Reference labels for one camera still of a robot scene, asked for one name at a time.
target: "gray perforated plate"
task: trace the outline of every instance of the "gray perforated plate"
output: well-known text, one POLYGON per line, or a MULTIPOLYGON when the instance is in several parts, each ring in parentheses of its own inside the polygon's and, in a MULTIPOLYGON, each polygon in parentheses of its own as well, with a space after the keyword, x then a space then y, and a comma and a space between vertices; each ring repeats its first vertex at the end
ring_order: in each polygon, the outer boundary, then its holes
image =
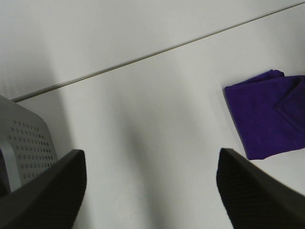
POLYGON ((18 189, 57 161, 44 120, 3 96, 0 96, 0 149, 0 160, 4 160, 6 167, 6 174, 0 178, 8 191, 18 189))

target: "purple towel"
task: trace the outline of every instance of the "purple towel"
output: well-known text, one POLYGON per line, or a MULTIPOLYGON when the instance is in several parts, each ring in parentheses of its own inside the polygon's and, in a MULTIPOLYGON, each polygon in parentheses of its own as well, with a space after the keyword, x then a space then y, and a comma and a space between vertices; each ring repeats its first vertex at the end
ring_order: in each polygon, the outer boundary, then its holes
POLYGON ((224 89, 249 160, 305 147, 304 79, 271 70, 224 89))

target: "purple cloth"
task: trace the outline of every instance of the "purple cloth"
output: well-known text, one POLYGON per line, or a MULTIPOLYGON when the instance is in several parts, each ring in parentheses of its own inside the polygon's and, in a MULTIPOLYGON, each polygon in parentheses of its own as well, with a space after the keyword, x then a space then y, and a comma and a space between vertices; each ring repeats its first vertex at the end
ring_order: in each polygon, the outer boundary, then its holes
POLYGON ((304 79, 271 70, 224 89, 249 160, 305 147, 304 79))

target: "white table surface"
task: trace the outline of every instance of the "white table surface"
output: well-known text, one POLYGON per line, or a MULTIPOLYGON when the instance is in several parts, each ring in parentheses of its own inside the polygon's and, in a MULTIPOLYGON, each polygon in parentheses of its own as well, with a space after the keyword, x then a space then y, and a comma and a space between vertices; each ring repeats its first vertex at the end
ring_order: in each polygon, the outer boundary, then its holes
POLYGON ((299 2, 1 0, 1 95, 12 99, 299 2))
MULTIPOLYGON (((222 89, 270 69, 305 74, 304 21, 302 5, 20 102, 60 156, 86 153, 75 228, 232 228, 218 154, 244 150, 222 89)), ((305 194, 304 152, 253 162, 305 194)))

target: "textured black surface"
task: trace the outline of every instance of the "textured black surface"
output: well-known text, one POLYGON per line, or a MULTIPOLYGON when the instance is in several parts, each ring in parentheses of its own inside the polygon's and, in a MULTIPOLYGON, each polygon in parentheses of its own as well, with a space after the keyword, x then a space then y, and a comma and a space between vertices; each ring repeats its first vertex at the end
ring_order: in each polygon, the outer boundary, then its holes
POLYGON ((235 229, 304 229, 305 197, 231 149, 222 149, 217 186, 235 229))
POLYGON ((39 177, 0 199, 0 216, 6 219, 0 221, 0 229, 72 228, 86 183, 84 152, 73 150, 39 177))

